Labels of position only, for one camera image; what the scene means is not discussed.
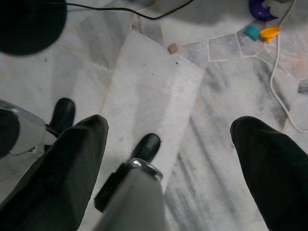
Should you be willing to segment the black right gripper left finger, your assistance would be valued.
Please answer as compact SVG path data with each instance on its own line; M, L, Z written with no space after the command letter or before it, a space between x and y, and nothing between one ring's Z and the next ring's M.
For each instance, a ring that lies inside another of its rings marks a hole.
M102 163L107 120L65 130L0 204L0 231L77 231Z

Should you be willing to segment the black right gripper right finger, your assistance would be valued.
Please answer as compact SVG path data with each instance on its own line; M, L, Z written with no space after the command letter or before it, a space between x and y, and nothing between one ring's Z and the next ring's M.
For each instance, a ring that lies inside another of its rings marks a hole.
M233 121L231 139L269 231L308 231L308 154L263 121Z

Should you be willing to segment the black robot left foot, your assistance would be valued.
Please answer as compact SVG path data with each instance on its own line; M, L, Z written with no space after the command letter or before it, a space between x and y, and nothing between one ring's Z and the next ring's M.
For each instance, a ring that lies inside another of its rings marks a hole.
M56 137L66 129L72 127L76 113L75 103L69 98L61 98L57 101L51 122L47 125L47 131Z

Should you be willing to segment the black robot foot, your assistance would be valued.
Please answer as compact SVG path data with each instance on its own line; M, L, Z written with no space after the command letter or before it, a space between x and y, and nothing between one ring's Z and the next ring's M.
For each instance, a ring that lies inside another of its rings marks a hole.
M66 129L72 127L76 113L75 103L69 98L61 98L57 101L51 122L47 125L47 131L56 137Z
M159 151L161 139L153 133L145 135L134 148L131 159L139 158L146 162L152 162Z

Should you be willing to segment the black robot right foot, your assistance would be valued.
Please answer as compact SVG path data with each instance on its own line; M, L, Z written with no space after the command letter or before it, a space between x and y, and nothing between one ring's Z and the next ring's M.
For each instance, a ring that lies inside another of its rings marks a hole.
M152 162L159 151L161 139L153 133L145 135L134 148L131 159L139 158L146 162Z

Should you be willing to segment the yellow plastic toy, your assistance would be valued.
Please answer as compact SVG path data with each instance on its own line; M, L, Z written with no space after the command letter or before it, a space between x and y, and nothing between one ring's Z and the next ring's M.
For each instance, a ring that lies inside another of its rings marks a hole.
M271 43L274 38L279 35L279 33L279 27L268 27L260 31L260 37L264 39L266 43Z

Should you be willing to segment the teal plastic toy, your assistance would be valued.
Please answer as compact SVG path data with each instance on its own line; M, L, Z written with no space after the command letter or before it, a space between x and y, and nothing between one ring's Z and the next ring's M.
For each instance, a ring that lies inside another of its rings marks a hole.
M259 39L259 33L260 33L259 29L255 26L248 26L244 31L244 34L247 35L253 41L257 41Z

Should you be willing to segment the black round base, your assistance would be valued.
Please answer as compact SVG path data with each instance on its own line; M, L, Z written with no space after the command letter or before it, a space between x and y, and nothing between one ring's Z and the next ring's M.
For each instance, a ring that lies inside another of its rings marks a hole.
M0 0L0 52L24 56L46 49L66 18L66 0Z

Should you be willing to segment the purple plastic toy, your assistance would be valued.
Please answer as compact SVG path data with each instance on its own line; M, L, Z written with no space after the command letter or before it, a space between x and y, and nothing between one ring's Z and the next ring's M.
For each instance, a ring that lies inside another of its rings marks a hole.
M249 0L248 6L251 15L261 22L269 22L278 19L277 16L271 14L269 6L263 6L264 2L265 0Z

